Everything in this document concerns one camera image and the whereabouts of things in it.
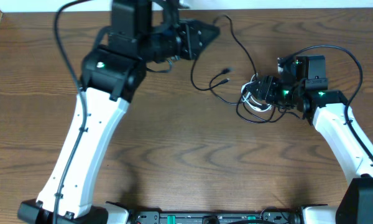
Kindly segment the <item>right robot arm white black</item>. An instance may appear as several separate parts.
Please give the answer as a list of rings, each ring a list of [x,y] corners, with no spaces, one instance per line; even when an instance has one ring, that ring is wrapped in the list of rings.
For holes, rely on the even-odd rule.
[[[373,223],[373,144],[343,93],[329,90],[325,57],[280,58],[278,73],[279,77],[253,79],[242,92],[272,106],[301,112],[330,146],[348,183],[339,206],[302,206],[290,223]]]

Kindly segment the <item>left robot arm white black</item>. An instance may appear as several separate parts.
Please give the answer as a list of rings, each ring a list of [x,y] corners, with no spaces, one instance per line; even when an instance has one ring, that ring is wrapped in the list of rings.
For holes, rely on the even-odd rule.
[[[76,106],[53,172],[38,197],[23,201],[26,223],[129,223],[114,202],[96,205],[94,188],[113,133],[144,80],[149,62],[195,60],[218,27],[179,16],[178,1],[160,1],[162,23],[152,23],[152,1],[115,0],[111,23],[96,36],[75,78]]]

